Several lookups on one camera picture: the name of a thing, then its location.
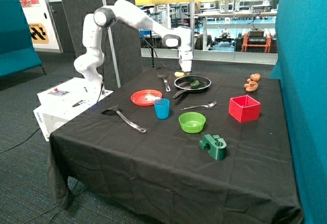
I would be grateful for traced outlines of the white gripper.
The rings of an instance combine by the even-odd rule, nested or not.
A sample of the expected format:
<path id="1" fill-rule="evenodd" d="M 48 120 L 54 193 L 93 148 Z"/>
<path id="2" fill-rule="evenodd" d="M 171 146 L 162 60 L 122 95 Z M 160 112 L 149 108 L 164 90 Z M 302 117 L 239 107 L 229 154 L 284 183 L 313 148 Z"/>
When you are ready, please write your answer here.
<path id="1" fill-rule="evenodd" d="M 193 53 L 192 51 L 178 51 L 179 65 L 183 71 L 183 75 L 191 75 L 192 71 L 192 59 Z"/>

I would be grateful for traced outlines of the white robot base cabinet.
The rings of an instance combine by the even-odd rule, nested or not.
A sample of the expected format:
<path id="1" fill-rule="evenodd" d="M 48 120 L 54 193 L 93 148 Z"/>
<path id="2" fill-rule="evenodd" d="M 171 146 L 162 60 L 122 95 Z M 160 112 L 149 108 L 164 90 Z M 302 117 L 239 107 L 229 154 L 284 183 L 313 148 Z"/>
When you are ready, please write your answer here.
<path id="1" fill-rule="evenodd" d="M 44 139 L 98 101 L 112 94 L 112 90 L 94 93 L 83 78 L 72 78 L 37 94 L 40 106 L 33 112 Z"/>

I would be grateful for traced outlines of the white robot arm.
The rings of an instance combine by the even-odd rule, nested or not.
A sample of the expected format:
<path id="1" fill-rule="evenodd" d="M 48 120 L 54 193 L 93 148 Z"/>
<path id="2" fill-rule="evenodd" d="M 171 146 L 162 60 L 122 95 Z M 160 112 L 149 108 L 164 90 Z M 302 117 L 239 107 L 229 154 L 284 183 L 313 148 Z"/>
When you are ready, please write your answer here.
<path id="1" fill-rule="evenodd" d="M 179 26 L 168 29 L 157 23 L 136 5 L 118 0 L 112 6 L 103 6 L 87 14 L 84 18 L 82 44 L 86 53 L 74 61 L 75 70 L 86 79 L 87 92 L 94 95 L 102 90 L 102 76 L 97 68 L 104 62 L 102 52 L 102 32 L 114 22 L 120 21 L 136 29 L 147 29 L 161 37 L 166 48 L 178 50 L 179 65 L 183 72 L 192 69 L 192 29 Z"/>

